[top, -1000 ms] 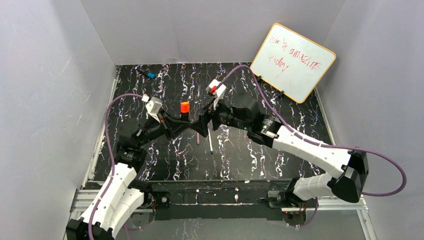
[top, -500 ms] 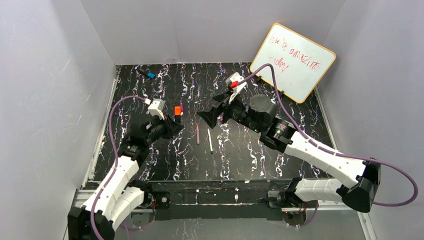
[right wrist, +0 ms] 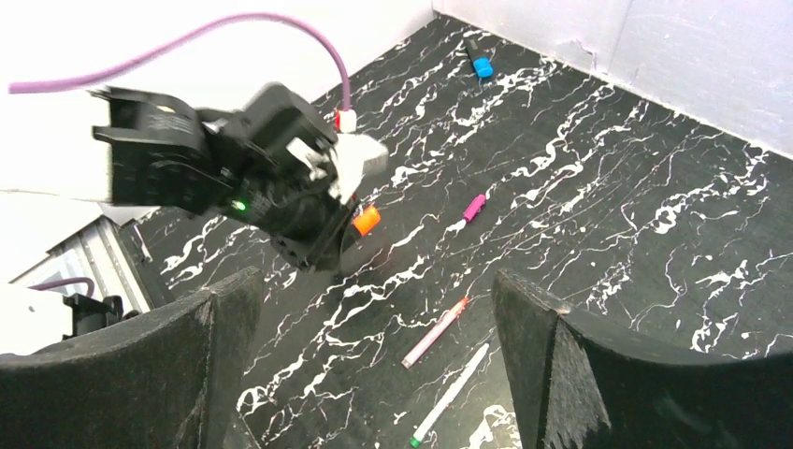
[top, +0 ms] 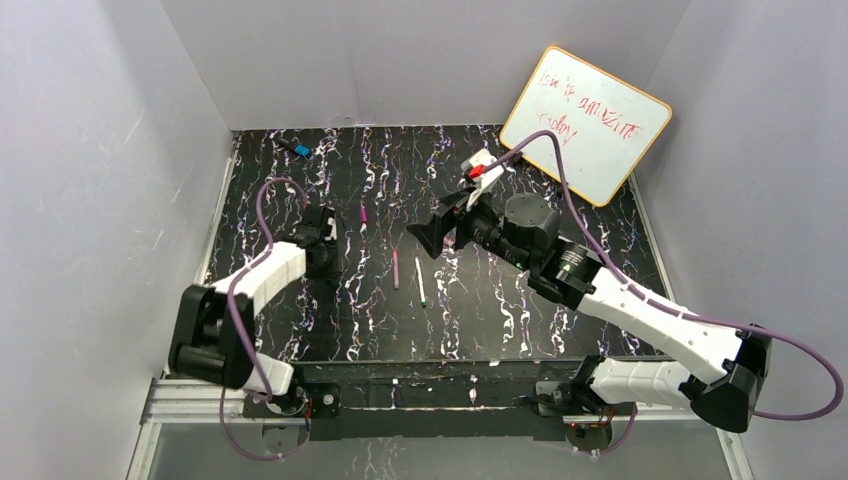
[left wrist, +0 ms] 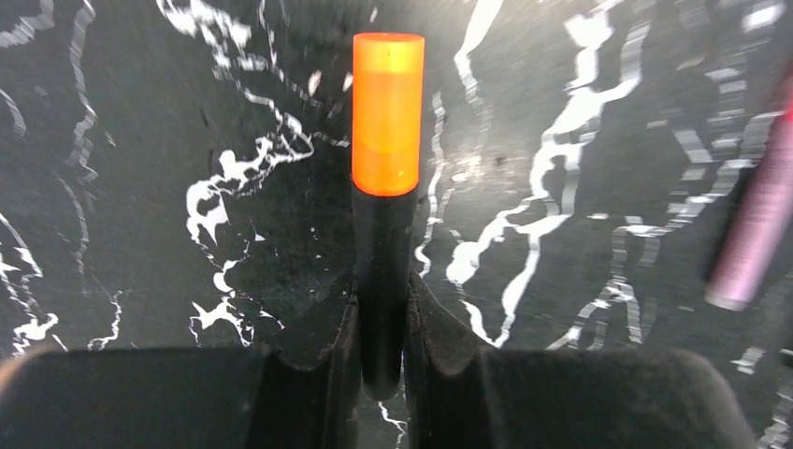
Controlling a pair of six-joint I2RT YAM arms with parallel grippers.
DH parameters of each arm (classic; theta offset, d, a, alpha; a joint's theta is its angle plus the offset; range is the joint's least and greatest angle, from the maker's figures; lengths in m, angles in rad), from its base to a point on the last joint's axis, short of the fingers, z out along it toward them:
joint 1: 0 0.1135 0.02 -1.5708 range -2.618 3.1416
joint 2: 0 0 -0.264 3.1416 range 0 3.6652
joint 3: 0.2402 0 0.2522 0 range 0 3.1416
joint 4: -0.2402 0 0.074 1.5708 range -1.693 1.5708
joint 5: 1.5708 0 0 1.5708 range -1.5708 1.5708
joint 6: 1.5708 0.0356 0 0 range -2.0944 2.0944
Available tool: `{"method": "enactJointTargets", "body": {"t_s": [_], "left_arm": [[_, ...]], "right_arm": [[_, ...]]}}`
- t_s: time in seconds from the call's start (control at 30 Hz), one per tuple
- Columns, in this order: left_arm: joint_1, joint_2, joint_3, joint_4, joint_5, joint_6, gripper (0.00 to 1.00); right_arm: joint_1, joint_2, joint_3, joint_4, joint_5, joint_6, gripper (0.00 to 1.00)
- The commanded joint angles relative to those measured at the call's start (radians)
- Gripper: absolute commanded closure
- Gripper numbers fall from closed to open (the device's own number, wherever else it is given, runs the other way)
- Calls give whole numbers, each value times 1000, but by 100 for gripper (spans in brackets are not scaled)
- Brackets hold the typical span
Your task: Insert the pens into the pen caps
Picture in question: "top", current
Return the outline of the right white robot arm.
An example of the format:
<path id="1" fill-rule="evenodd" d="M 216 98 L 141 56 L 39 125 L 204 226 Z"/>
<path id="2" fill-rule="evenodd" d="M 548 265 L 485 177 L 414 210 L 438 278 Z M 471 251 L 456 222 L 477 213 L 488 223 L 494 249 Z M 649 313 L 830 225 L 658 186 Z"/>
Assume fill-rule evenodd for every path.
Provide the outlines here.
<path id="1" fill-rule="evenodd" d="M 668 360 L 586 357 L 572 379 L 541 396 L 541 411 L 595 412 L 623 403 L 686 409 L 719 429 L 745 432 L 767 375 L 771 342 L 762 335 L 685 319 L 685 310 L 633 283 L 622 283 L 588 248 L 561 236 L 560 217 L 536 194 L 509 198 L 503 213 L 491 197 L 466 189 L 439 201 L 426 223 L 407 231 L 438 258 L 444 238 L 472 242 L 527 272 L 543 298 L 601 319 L 647 341 Z"/>

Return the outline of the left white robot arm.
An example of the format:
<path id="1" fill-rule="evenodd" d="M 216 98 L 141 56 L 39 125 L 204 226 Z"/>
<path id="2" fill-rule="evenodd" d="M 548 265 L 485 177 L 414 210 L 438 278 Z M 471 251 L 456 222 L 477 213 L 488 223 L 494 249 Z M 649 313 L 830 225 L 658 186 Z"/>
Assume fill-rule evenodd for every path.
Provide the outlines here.
<path id="1" fill-rule="evenodd" d="M 338 277 L 336 211 L 309 205 L 292 235 L 211 285 L 181 295 L 168 355 L 171 372 L 268 399 L 287 394 L 289 363 L 256 351 L 255 319 L 290 284 Z"/>

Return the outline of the pink pen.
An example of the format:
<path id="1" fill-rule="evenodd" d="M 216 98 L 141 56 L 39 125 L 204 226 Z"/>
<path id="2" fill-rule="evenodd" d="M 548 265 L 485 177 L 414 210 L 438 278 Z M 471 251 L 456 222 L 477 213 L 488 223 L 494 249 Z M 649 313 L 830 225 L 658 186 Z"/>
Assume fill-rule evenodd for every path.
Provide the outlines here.
<path id="1" fill-rule="evenodd" d="M 399 259 L 396 249 L 392 251 L 392 281 L 394 290 L 400 289 Z"/>

